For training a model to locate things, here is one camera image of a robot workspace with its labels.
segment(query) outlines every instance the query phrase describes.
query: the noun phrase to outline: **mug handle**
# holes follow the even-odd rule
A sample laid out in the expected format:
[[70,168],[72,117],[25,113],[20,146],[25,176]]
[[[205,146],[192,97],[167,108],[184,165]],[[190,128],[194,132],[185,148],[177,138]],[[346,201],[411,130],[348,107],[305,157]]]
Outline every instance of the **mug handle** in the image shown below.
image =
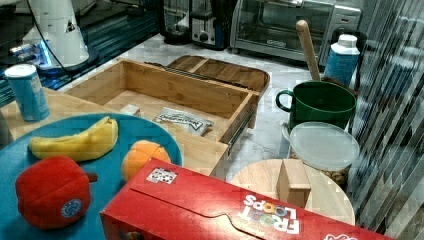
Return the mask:
[[287,94],[287,95],[289,95],[291,97],[294,97],[294,94],[293,94],[292,91],[290,91],[290,90],[283,90],[283,91],[281,91],[281,92],[279,92],[277,94],[277,97],[275,97],[275,103],[277,104],[277,106],[281,110],[286,111],[286,112],[290,112],[291,111],[291,108],[288,108],[288,107],[286,107],[286,106],[284,106],[283,104],[280,103],[280,95],[283,95],[283,94]]

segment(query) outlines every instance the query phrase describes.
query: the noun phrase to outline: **wooden drawer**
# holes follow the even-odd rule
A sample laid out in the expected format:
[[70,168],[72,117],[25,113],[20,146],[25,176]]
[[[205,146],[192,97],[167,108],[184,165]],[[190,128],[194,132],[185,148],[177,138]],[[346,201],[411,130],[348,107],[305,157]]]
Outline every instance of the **wooden drawer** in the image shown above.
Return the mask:
[[[227,144],[225,154],[231,152],[238,136],[252,121],[260,97],[260,93],[249,89],[200,80],[192,75],[126,59],[120,59],[89,79],[65,89],[64,93],[118,111],[132,104],[139,107],[143,117],[149,120],[159,115],[163,107],[198,115],[214,122],[214,126],[201,137],[202,141]],[[177,141],[180,133],[175,133]],[[194,140],[200,138],[184,135]]]

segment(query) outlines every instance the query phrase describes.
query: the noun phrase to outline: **orange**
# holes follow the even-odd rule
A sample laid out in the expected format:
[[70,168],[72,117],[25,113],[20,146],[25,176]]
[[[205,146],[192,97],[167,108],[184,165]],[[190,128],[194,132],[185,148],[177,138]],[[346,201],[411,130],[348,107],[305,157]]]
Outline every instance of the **orange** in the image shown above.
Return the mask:
[[157,143],[141,140],[131,146],[122,162],[121,171],[125,181],[129,181],[152,157],[171,163],[165,148]]

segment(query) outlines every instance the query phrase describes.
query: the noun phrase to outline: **froot loops box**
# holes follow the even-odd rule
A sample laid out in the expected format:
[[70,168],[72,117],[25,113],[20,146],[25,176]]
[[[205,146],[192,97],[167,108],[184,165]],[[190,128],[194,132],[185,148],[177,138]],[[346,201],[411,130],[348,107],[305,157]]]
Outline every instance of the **froot loops box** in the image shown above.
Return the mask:
[[390,239],[155,159],[100,215],[108,240]]

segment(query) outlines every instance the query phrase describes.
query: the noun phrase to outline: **bottle cap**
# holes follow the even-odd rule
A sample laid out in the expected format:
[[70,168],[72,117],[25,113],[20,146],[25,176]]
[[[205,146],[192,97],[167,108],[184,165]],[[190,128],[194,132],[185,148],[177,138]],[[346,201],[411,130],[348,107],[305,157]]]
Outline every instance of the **bottle cap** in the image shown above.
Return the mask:
[[351,48],[351,47],[356,47],[357,41],[358,39],[353,35],[342,34],[339,37],[338,43],[343,47]]

